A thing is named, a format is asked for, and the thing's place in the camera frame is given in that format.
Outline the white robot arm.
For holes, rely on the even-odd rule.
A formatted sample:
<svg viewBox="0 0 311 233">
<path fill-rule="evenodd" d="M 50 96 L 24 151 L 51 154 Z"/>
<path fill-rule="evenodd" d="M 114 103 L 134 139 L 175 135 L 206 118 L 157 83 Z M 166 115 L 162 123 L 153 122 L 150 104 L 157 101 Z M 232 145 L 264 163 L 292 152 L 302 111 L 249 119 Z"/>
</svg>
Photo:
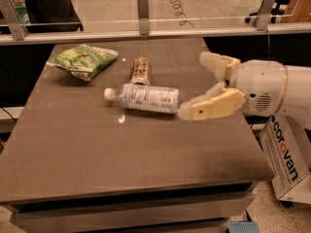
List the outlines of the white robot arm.
<svg viewBox="0 0 311 233">
<path fill-rule="evenodd" d="M 275 114 L 311 126 L 311 68 L 271 60 L 243 62 L 204 51 L 199 60 L 217 79 L 205 94 L 180 105 L 179 118 L 204 120 L 229 117 L 240 110 L 247 116 Z"/>
</svg>

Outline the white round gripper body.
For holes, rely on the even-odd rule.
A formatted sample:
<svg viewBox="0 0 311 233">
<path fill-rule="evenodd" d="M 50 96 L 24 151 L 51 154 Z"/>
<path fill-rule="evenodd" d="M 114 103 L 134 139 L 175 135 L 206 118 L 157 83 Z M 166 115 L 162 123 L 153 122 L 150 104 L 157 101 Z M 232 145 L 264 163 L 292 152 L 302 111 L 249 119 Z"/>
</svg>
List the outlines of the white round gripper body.
<svg viewBox="0 0 311 233">
<path fill-rule="evenodd" d="M 287 69 L 276 61 L 250 60 L 232 70 L 230 86 L 239 89 L 246 102 L 242 112 L 269 117 L 280 107 L 287 85 Z"/>
</svg>

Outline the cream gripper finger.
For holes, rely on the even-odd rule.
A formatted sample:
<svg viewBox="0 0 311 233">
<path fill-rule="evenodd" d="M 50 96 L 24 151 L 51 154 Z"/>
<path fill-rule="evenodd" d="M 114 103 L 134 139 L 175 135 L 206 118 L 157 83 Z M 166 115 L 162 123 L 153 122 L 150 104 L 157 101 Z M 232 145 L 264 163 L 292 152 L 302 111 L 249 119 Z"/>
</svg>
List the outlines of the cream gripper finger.
<svg viewBox="0 0 311 233">
<path fill-rule="evenodd" d="M 220 55 L 218 53 L 204 51 L 199 55 L 199 61 L 218 82 L 229 81 L 232 69 L 238 66 L 241 61 L 235 57 Z"/>
<path fill-rule="evenodd" d="M 205 94 L 182 103 L 178 117 L 183 120 L 205 120 L 232 116 L 246 102 L 245 94 L 237 88 L 226 87 L 220 82 Z"/>
</svg>

